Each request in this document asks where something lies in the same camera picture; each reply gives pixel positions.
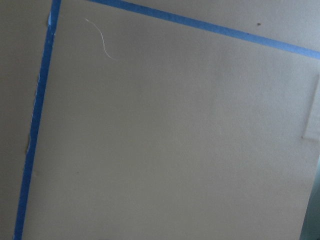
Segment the thin white thread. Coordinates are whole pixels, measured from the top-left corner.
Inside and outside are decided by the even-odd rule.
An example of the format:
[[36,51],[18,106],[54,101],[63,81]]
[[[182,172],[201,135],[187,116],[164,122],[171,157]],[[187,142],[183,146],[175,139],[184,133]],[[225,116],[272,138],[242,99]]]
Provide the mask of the thin white thread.
[[84,20],[87,22],[87,23],[90,23],[98,32],[99,32],[99,35],[100,35],[100,38],[101,38],[101,42],[102,42],[102,48],[103,48],[103,51],[104,51],[104,54],[111,60],[114,60],[116,61],[117,59],[112,57],[108,51],[107,51],[107,45],[106,45],[106,42],[105,42],[105,38],[104,38],[104,35],[103,35],[103,32],[101,31],[101,29],[92,21],[90,21],[89,19],[87,18],[84,18]]

